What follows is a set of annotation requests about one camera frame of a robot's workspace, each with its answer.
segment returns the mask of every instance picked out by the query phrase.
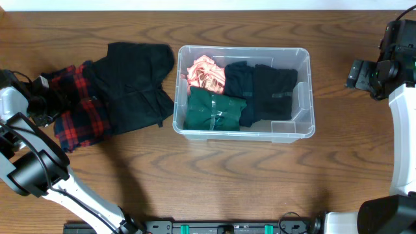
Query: wood grain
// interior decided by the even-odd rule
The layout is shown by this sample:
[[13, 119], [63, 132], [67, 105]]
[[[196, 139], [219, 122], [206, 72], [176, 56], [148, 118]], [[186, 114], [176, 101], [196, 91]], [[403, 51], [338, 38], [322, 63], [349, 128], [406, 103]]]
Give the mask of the wood grain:
[[[135, 217], [278, 219], [287, 211], [354, 211], [388, 195], [393, 122], [387, 101], [344, 88], [354, 59], [375, 60], [393, 11], [8, 12], [0, 67], [30, 77], [106, 55], [109, 42], [304, 47], [317, 130], [294, 144], [188, 141], [147, 127], [69, 154], [77, 175]], [[408, 18], [415, 19], [416, 14]], [[175, 71], [164, 82], [173, 99]], [[51, 127], [44, 129], [53, 137]], [[0, 233], [62, 233], [79, 220], [0, 183]]]

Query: pink garment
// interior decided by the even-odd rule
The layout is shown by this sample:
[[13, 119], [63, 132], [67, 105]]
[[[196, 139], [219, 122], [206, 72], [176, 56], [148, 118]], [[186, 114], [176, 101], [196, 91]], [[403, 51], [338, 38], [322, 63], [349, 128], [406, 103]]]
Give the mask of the pink garment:
[[214, 60], [203, 55], [194, 61], [192, 67], [188, 68], [188, 84], [189, 87], [196, 86], [222, 94], [226, 84], [226, 75], [224, 69], [218, 67]]

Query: folded green shirt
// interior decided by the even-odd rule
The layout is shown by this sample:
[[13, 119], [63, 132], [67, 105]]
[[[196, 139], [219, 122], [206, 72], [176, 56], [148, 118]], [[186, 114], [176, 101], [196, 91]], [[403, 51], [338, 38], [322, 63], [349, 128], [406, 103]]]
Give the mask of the folded green shirt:
[[241, 111], [246, 100], [190, 88], [184, 128], [191, 130], [240, 131]]

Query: clear plastic bin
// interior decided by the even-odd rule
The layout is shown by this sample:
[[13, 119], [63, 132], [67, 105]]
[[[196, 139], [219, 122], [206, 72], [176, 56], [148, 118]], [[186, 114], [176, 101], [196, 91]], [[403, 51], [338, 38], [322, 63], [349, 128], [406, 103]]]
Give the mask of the clear plastic bin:
[[[247, 61], [249, 66], [264, 64], [277, 69], [296, 69], [298, 82], [293, 90], [292, 120], [261, 120], [251, 127], [240, 127], [240, 131], [184, 130], [188, 83], [181, 75], [186, 77], [187, 68], [202, 55], [212, 58], [221, 68], [233, 62]], [[189, 140], [262, 140], [292, 143], [301, 138], [311, 137], [315, 133], [315, 116], [309, 53], [303, 48], [183, 46], [179, 50], [177, 61], [173, 126], [177, 133]]]

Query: plaid fabric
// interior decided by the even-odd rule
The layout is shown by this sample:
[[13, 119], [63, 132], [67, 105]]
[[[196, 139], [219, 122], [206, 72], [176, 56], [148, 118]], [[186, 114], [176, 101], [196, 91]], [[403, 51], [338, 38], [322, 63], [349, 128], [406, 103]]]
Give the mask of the plaid fabric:
[[104, 104], [88, 79], [83, 77], [85, 62], [79, 68], [70, 66], [50, 74], [42, 74], [49, 80], [49, 87], [66, 94], [73, 108], [55, 121], [55, 137], [65, 152], [79, 146], [91, 146], [111, 137], [112, 129]]

